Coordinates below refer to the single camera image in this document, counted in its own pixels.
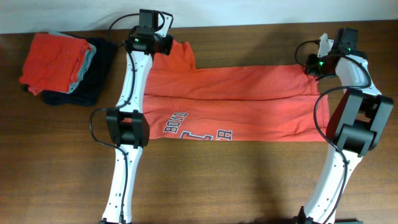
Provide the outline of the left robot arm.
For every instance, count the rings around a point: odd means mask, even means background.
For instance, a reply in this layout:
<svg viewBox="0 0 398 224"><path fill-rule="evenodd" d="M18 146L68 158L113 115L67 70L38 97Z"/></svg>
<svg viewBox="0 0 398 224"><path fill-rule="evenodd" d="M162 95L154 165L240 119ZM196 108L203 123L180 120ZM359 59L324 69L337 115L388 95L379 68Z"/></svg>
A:
<svg viewBox="0 0 398 224"><path fill-rule="evenodd" d="M141 9L138 25L122 43L126 73L116 106L105 108L106 124L115 150L115 164L108 202L101 223L132 223L132 193L137 166L148 145L150 127L143 112L144 90L155 54L169 55L174 38L168 33L173 15Z"/></svg>

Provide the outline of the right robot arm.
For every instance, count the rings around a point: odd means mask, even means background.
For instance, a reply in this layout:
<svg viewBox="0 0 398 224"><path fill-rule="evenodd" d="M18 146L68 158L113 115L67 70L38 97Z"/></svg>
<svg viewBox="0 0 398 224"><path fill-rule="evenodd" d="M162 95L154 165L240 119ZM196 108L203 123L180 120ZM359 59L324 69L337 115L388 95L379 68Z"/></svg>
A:
<svg viewBox="0 0 398 224"><path fill-rule="evenodd" d="M333 39L323 34L314 41L317 54L310 54L303 65L305 74L318 79L339 78L344 95L326 130L315 126L328 143L328 152L315 191L294 223L337 222L336 210L349 178L362 158L377 146L393 109L393 99L375 87L368 57L356 48L357 41L356 29L338 29Z"/></svg>

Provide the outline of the orange-red t-shirt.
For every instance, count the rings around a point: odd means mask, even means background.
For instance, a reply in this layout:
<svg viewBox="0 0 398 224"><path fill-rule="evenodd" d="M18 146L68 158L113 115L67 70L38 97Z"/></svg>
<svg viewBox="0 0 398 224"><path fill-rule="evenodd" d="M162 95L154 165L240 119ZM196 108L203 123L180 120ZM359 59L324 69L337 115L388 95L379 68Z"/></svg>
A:
<svg viewBox="0 0 398 224"><path fill-rule="evenodd" d="M150 138L320 141L330 119L299 65L196 68L189 43L157 54L144 93Z"/></svg>

